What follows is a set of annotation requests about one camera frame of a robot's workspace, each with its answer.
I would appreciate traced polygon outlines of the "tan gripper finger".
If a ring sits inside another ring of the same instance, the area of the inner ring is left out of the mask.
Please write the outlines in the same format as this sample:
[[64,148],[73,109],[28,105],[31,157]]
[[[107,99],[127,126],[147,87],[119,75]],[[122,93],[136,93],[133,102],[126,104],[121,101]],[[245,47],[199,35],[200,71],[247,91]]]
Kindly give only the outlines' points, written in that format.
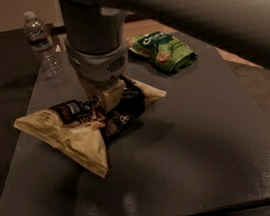
[[99,101],[101,101],[105,112],[112,111],[112,109],[118,105],[125,87],[125,82],[121,79],[117,79],[109,85],[105,85],[99,89]]
[[102,90],[101,87],[99,87],[97,84],[95,84],[93,81],[90,81],[89,79],[86,79],[81,74],[78,74],[78,80],[82,86],[82,88],[85,91],[85,95],[88,99],[95,97],[98,101],[102,102]]

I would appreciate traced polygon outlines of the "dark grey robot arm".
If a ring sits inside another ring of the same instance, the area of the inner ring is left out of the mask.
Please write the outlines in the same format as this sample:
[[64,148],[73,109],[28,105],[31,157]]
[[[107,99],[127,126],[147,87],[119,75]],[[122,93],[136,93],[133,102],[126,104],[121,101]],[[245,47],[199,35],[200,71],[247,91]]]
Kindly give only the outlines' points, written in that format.
[[120,48],[134,12],[270,70],[270,0],[59,0],[73,58]]

